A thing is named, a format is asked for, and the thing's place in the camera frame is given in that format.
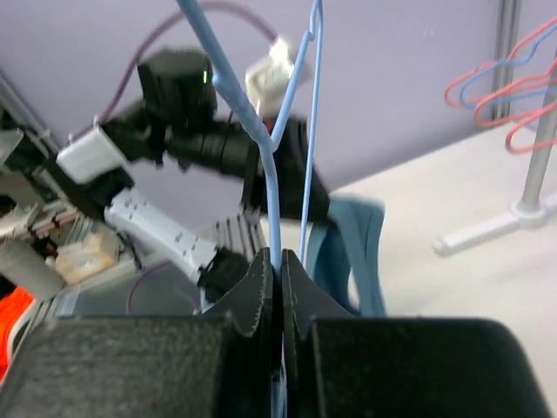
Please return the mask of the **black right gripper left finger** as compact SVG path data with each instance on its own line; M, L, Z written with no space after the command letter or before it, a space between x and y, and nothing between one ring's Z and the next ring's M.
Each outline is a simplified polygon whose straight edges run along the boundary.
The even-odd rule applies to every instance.
M20 345L4 417L270 417L267 250L205 313L47 321Z

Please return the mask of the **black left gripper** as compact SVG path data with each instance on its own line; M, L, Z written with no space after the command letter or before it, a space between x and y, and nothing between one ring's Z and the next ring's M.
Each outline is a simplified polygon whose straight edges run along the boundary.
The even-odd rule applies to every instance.
M288 118L280 145L273 154L282 219L301 219L307 153L307 120L297 116ZM250 144L241 202L250 211L267 213L265 175L255 144ZM319 174L313 170L308 220L327 222L329 205L328 191Z

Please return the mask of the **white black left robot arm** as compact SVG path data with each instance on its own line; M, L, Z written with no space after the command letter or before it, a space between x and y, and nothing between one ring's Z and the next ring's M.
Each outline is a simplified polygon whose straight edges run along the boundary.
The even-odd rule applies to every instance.
M149 205L127 170L164 158L198 165L241 179L244 209L268 213L262 153L238 120L217 117L212 74L202 51L163 49L148 57L138 65L141 97L96 122L45 168L80 212L153 246L216 301L245 276L248 258Z

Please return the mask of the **blue tank top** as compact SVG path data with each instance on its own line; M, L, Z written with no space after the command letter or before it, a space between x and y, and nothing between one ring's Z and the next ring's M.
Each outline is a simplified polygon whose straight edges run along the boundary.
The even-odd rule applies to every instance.
M312 227L306 251L309 277L346 311L385 317L379 283L379 240L385 207L378 201L332 198L330 226Z

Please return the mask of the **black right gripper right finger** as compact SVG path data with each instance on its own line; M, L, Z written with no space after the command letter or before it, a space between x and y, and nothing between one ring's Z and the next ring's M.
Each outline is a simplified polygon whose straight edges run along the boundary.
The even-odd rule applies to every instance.
M519 342L499 322L350 315L282 255L291 417L548 417Z

